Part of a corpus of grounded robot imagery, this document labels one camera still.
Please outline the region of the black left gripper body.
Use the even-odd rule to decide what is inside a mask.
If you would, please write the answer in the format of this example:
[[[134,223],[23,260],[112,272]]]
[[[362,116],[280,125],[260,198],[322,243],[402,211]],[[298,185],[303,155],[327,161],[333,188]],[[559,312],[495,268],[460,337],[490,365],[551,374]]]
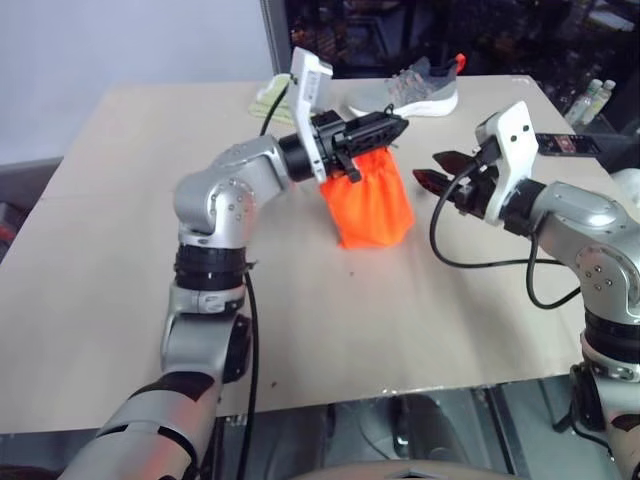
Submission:
[[[345,121],[336,111],[327,111],[315,115],[311,123],[327,177],[346,176],[351,183],[360,182],[362,174],[353,161],[350,140],[357,121]]]

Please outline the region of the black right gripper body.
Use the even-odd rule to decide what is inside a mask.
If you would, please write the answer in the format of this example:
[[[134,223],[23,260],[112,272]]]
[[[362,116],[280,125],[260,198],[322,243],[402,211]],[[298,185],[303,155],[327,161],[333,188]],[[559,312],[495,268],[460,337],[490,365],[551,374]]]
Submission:
[[[455,160],[451,167],[451,173],[461,174],[468,167],[474,168],[466,175],[468,182],[455,189],[451,200],[461,213],[483,219],[496,187],[498,168],[495,165],[483,165],[483,169],[481,169],[475,161],[467,158]]]

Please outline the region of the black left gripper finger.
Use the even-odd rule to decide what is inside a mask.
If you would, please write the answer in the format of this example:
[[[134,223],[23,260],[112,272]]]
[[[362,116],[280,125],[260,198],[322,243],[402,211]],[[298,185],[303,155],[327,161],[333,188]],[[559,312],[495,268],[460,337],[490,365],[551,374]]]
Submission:
[[[346,135],[351,138],[381,136],[384,139],[396,139],[408,126],[409,121],[399,115],[372,112],[348,121]]]
[[[402,130],[356,130],[349,134],[349,153],[351,156],[360,156],[387,147],[402,133]]]

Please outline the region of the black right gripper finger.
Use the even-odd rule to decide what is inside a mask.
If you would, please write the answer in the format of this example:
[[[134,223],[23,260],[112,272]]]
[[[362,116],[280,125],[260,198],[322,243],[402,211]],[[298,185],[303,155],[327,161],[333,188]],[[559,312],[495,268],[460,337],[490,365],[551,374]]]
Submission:
[[[444,193],[451,184],[446,175],[432,169],[414,169],[412,173],[418,184],[431,193]]]
[[[459,175],[474,164],[474,158],[458,151],[444,151],[433,154],[433,159],[444,171]]]

